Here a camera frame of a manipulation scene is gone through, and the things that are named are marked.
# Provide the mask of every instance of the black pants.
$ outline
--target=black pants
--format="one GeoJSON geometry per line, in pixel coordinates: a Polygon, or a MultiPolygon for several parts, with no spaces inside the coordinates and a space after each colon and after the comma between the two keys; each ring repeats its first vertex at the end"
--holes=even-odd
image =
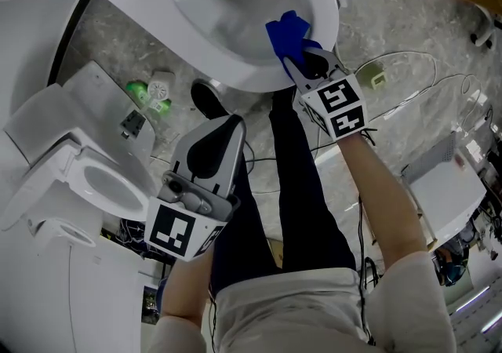
{"type": "Polygon", "coordinates": [[[276,267],[251,194],[246,164],[235,181],[241,200],[230,223],[215,241],[211,288],[281,272],[348,267],[355,259],[329,212],[304,128],[293,109],[274,111],[270,120],[281,194],[279,212],[284,241],[283,269],[276,267]]]}

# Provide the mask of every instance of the marble floor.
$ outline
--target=marble floor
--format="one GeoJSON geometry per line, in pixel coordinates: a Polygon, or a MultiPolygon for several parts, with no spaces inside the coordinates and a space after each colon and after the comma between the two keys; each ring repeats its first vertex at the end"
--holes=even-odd
{"type": "MultiPolygon", "coordinates": [[[[482,167],[483,161],[475,159],[482,158],[490,146],[489,127],[485,124],[477,131],[470,129],[490,104],[493,123],[502,124],[502,44],[498,42],[494,50],[488,50],[471,43],[469,36],[481,22],[481,13],[461,0],[347,0],[347,6],[340,9],[338,51],[348,69],[353,71],[366,61],[390,52],[417,51],[431,55],[403,53],[385,57],[379,61],[387,72],[387,84],[376,90],[364,88],[369,116],[374,118],[434,80],[437,84],[393,115],[371,123],[371,127],[378,129],[374,134],[376,151],[396,175],[453,130],[457,131],[460,144],[469,145],[476,169],[482,167]],[[475,75],[477,79],[471,77],[469,87],[464,75],[475,75]]],[[[151,160],[150,170],[159,183],[168,167],[163,161],[169,161],[177,138],[204,120],[191,102],[190,86],[205,75],[107,0],[89,3],[64,57],[58,82],[64,84],[89,60],[95,60],[121,87],[131,80],[147,82],[155,70],[176,74],[176,84],[171,89],[171,112],[162,119],[149,117],[157,135],[153,153],[157,159],[151,160]]],[[[256,158],[273,157],[267,117],[271,95],[231,89],[225,94],[224,105],[244,117],[247,140],[256,158]]],[[[323,135],[318,136],[318,128],[310,123],[301,106],[296,104],[296,108],[311,146],[329,143],[323,135]]],[[[320,149],[317,159],[321,161],[326,156],[330,158],[318,165],[326,201],[357,255],[357,191],[336,147],[320,149]]],[[[257,162],[250,182],[267,235],[280,239],[275,162],[257,162]]],[[[369,255],[379,260],[378,248],[371,247],[369,242],[366,245],[369,255]]]]}

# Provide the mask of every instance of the forearm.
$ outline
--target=forearm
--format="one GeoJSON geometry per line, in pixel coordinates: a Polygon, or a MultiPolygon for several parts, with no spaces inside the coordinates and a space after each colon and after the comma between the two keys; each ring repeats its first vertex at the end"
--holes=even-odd
{"type": "Polygon", "coordinates": [[[193,261],[178,260],[164,288],[161,316],[184,318],[201,326],[202,315],[209,296],[212,265],[212,246],[193,261]]]}
{"type": "Polygon", "coordinates": [[[358,188],[385,267],[416,251],[427,251],[417,212],[404,188],[361,135],[338,141],[358,188]]]}

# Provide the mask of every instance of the blue rag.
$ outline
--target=blue rag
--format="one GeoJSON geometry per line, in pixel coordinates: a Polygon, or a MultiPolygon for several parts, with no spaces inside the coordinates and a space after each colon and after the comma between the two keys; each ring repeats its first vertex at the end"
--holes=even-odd
{"type": "Polygon", "coordinates": [[[308,69],[306,67],[303,50],[308,47],[320,48],[321,45],[310,39],[305,39],[311,25],[298,17],[296,11],[291,10],[282,14],[280,21],[271,21],[265,25],[267,28],[268,37],[272,42],[274,52],[282,62],[284,70],[291,77],[286,66],[284,66],[284,58],[288,57],[298,67],[301,73],[307,76],[308,69]]]}

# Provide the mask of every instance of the foot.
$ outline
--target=foot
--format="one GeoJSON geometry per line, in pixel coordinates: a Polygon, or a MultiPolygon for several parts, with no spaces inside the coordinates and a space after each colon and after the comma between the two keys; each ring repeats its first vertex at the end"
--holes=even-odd
{"type": "Polygon", "coordinates": [[[293,109],[295,100],[296,86],[290,86],[280,91],[275,91],[272,97],[272,110],[293,109]]]}
{"type": "Polygon", "coordinates": [[[221,105],[216,90],[204,82],[194,82],[191,87],[191,99],[195,107],[209,120],[228,115],[221,105]]]}

